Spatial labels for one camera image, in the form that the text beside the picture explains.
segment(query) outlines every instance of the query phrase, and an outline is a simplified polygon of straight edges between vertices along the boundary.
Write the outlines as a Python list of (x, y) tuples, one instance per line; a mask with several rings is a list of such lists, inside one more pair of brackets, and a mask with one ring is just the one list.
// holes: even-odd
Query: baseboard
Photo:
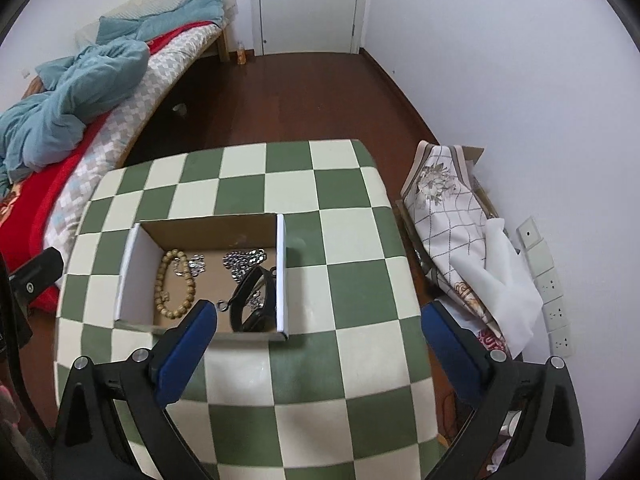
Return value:
[(404, 92), (400, 89), (400, 87), (396, 84), (396, 82), (391, 79), (388, 73), (386, 73), (385, 69), (380, 66), (380, 64), (375, 60), (375, 58), (367, 52), (367, 50), (363, 47), (360, 48), (360, 55), (363, 56), (373, 68), (375, 68), (378, 73), (382, 76), (382, 79), (385, 80), (386, 84), (389, 86), (390, 90), (393, 94), (398, 98), (398, 100), (402, 103), (402, 106), (406, 109), (406, 111), (413, 118), (416, 127), (420, 130), (419, 135), (420, 139), (428, 140), (433, 144), (439, 144), (435, 136), (433, 135), (430, 128), (427, 126), (427, 123), (424, 122), (422, 116), (418, 113), (418, 110), (414, 108), (411, 104), (411, 101), (404, 95)]

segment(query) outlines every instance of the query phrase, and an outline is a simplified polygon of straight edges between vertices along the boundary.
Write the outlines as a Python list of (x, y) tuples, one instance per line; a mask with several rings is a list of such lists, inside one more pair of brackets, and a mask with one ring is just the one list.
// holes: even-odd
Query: green and white checkered table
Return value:
[[(287, 228), (286, 342), (214, 343), (167, 408), (214, 478), (417, 480), (441, 455), (419, 308), (378, 170), (357, 140), (251, 144), (111, 171), (63, 280), (56, 391), (80, 355), (153, 345), (113, 327), (125, 240), (141, 220), (277, 212)], [(143, 470), (158, 476), (118, 403)]]

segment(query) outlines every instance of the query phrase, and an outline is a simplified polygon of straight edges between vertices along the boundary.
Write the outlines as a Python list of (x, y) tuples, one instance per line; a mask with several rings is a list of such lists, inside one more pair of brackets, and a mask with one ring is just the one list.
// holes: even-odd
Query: black bracelet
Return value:
[[(254, 291), (255, 285), (263, 278), (265, 285), (264, 304), (255, 309), (242, 322), (242, 311)], [(247, 272), (228, 302), (231, 330), (234, 332), (263, 332), (267, 323), (276, 323), (276, 285), (273, 272), (261, 266), (255, 266)]]

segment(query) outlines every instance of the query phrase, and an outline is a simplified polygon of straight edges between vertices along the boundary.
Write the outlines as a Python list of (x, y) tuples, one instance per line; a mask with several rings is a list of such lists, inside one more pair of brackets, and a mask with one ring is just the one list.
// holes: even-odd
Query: blue blanket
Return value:
[(175, 10), (134, 20), (102, 16), (95, 43), (105, 44), (114, 38), (149, 41), (187, 23), (213, 22), (222, 26), (224, 16), (223, 0), (187, 0)]
[(87, 124), (133, 94), (148, 60), (146, 43), (114, 40), (37, 67), (47, 91), (0, 114), (0, 196), (11, 183), (66, 158)]

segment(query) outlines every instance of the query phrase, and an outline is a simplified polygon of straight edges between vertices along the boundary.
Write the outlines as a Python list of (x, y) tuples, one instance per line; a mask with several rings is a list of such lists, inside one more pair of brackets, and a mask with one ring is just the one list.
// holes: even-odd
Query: white cloth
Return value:
[(492, 218), (484, 226), (485, 266), (477, 258), (451, 253), (451, 265), (484, 303), (500, 326), (512, 356), (533, 336), (542, 298), (526, 263), (504, 234), (504, 220)]
[(472, 192), (461, 146), (435, 146), (422, 141), (404, 186), (402, 199), (415, 231), (434, 264), (427, 277), (476, 316), (493, 333), (479, 340), (489, 350), (507, 345), (491, 311), (465, 283), (450, 261), (462, 254), (484, 266), (486, 213)]

